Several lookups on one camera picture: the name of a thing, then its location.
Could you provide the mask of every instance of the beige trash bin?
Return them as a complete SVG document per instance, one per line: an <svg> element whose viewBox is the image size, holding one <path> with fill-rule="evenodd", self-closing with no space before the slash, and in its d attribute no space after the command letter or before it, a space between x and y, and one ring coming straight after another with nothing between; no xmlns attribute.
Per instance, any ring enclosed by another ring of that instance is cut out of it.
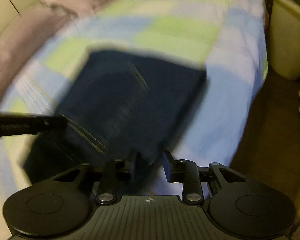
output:
<svg viewBox="0 0 300 240"><path fill-rule="evenodd" d="M300 6L273 0L269 28L269 65L287 79L300 77Z"/></svg>

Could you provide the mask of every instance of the silver screw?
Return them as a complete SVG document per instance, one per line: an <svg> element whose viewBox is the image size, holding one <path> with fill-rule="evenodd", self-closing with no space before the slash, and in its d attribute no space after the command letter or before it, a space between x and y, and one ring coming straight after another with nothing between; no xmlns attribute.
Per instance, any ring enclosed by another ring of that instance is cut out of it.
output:
<svg viewBox="0 0 300 240"><path fill-rule="evenodd" d="M202 199L201 196L197 193L190 193L190 194L187 195L186 198L189 201L199 201L199 200Z"/></svg>
<svg viewBox="0 0 300 240"><path fill-rule="evenodd" d="M103 193L98 196L98 199L102 202L107 202L113 200L114 196L110 193Z"/></svg>

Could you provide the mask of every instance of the wooden floor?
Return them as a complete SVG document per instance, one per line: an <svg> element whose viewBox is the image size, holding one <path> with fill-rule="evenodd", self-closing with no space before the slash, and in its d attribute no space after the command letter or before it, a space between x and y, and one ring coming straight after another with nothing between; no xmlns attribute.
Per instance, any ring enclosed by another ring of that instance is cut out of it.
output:
<svg viewBox="0 0 300 240"><path fill-rule="evenodd" d="M231 167L293 201L300 185L300 83L271 69L250 109Z"/></svg>

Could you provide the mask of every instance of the folded dark fabric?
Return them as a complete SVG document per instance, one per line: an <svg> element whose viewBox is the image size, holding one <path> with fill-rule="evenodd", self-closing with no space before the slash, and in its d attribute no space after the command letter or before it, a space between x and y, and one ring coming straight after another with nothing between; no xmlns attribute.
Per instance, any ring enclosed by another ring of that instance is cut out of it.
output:
<svg viewBox="0 0 300 240"><path fill-rule="evenodd" d="M147 170L178 130L205 80L205 70L156 58L91 53L56 110L69 126L42 133L24 169L34 183L83 162L102 165L125 159L135 150Z"/></svg>

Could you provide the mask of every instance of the ribbed black surface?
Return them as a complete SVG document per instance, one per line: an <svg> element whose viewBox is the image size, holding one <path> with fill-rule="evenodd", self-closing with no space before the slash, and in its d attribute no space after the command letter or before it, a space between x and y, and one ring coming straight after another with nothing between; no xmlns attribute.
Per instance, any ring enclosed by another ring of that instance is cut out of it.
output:
<svg viewBox="0 0 300 240"><path fill-rule="evenodd" d="M217 229L200 207L177 196L124 196L97 208L92 218L61 240L235 240Z"/></svg>

